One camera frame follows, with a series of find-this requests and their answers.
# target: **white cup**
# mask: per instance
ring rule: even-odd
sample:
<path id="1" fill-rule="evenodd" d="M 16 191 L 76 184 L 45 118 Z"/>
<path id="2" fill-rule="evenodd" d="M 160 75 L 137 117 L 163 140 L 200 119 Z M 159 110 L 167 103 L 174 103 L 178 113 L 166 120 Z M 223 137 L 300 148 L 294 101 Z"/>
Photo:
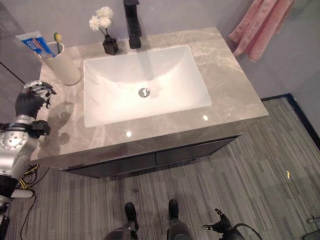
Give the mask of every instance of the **white cup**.
<path id="1" fill-rule="evenodd" d="M 55 57 L 44 58 L 37 54 L 40 60 L 54 72 L 64 85 L 71 86 L 78 83 L 81 79 L 81 73 L 65 51 L 65 46 L 59 43 L 61 52 L 58 54 L 55 41 L 49 42 L 47 45 L 55 54 Z"/>

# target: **gray countertop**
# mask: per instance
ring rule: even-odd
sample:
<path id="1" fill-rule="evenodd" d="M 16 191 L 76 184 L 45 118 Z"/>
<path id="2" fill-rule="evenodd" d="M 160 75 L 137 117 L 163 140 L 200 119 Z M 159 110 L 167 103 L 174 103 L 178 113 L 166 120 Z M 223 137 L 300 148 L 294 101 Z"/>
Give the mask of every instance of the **gray countertop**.
<path id="1" fill-rule="evenodd" d="M 215 27 L 142 37 L 141 44 L 138 51 L 188 45 L 212 105 L 87 128 L 83 79 L 65 86 L 43 64 L 40 80 L 53 85 L 57 95 L 52 98 L 51 109 L 38 114 L 37 119 L 48 121 L 51 133 L 39 140 L 33 161 L 57 169 L 99 163 L 241 134 L 258 118 L 268 115 Z M 127 39 L 118 41 L 118 46 L 118 55 L 137 51 L 130 49 Z M 82 72 L 85 59 L 106 56 L 101 43 L 66 51 Z"/>

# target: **faucet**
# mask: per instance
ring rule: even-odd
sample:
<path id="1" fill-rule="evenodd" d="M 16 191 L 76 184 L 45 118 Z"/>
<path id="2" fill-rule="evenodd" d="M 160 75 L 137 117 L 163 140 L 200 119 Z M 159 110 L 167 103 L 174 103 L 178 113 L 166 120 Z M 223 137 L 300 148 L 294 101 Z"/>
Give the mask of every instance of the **faucet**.
<path id="1" fill-rule="evenodd" d="M 141 28 L 137 15 L 138 0 L 123 0 L 126 25 L 129 33 L 129 44 L 131 49 L 141 48 Z"/>

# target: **pink towel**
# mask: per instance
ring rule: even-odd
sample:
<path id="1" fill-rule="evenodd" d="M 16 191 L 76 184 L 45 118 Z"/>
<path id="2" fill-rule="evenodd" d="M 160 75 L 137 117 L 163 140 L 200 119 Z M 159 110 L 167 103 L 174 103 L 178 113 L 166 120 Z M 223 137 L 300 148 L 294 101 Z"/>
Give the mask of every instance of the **pink towel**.
<path id="1" fill-rule="evenodd" d="M 249 10 L 228 36 L 238 44 L 234 56 L 247 53 L 257 61 L 273 35 L 279 32 L 295 0 L 254 0 Z"/>

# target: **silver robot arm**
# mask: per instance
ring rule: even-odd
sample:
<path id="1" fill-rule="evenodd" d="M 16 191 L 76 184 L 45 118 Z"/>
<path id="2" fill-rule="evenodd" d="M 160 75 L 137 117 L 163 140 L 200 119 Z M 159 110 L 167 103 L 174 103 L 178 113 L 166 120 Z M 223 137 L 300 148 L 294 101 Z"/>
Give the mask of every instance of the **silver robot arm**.
<path id="1" fill-rule="evenodd" d="M 37 139 L 50 133 L 48 123 L 36 117 L 43 104 L 50 107 L 52 94 L 56 94 L 53 87 L 40 80 L 25 84 L 15 103 L 15 119 L 0 125 L 0 215 L 31 165 Z"/>

